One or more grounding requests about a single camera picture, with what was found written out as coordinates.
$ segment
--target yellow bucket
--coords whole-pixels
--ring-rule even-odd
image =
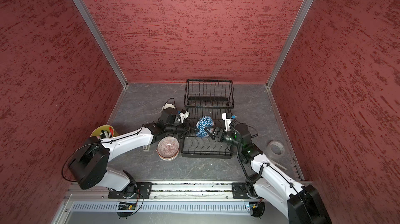
[[[119,134],[117,133],[117,131],[115,131],[115,129],[114,129],[112,126],[110,126],[110,125],[103,125],[103,126],[98,127],[97,129],[95,129],[95,130],[92,132],[92,134],[91,134],[90,136],[91,136],[91,137],[92,137],[92,136],[99,136],[99,135],[101,135],[101,131],[102,131],[102,130],[111,132],[111,131],[110,131],[110,128],[113,130],[113,134],[111,135],[111,137],[119,136]]]

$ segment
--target blue patterned bowl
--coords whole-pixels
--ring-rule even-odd
[[[199,121],[196,124],[196,127],[200,130],[199,132],[196,133],[197,137],[207,137],[208,134],[204,130],[204,127],[213,127],[214,126],[214,121],[211,119],[209,116],[203,116],[199,119]]]

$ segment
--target red wall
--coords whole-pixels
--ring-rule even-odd
[[[45,224],[122,87],[72,0],[0,0],[0,18],[0,222]]]
[[[303,0],[84,0],[129,82],[265,83]]]
[[[314,0],[273,84],[334,223],[400,223],[400,0]]]

